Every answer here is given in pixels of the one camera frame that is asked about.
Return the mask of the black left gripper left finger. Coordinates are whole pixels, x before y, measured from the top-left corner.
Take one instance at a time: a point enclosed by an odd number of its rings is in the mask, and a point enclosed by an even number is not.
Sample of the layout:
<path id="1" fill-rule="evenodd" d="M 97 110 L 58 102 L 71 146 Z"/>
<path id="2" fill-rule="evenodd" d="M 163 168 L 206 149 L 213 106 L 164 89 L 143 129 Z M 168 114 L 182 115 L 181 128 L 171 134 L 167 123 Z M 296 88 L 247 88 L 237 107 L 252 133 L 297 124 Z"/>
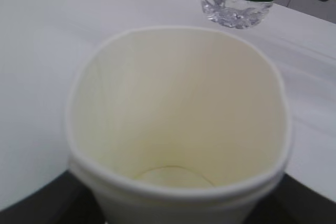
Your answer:
<path id="1" fill-rule="evenodd" d="M 1 211 L 1 223 L 105 223 L 92 192 L 69 172 Z"/>

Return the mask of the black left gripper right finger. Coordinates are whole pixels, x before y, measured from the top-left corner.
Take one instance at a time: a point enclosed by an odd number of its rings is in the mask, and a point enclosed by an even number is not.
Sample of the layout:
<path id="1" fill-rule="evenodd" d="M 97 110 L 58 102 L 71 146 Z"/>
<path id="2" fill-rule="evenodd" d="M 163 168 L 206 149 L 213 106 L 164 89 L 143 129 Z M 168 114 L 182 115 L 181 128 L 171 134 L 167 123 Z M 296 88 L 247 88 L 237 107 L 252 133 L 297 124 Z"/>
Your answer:
<path id="1" fill-rule="evenodd" d="M 279 186 L 257 204 L 246 222 L 335 223 L 335 202 L 285 175 Z"/>

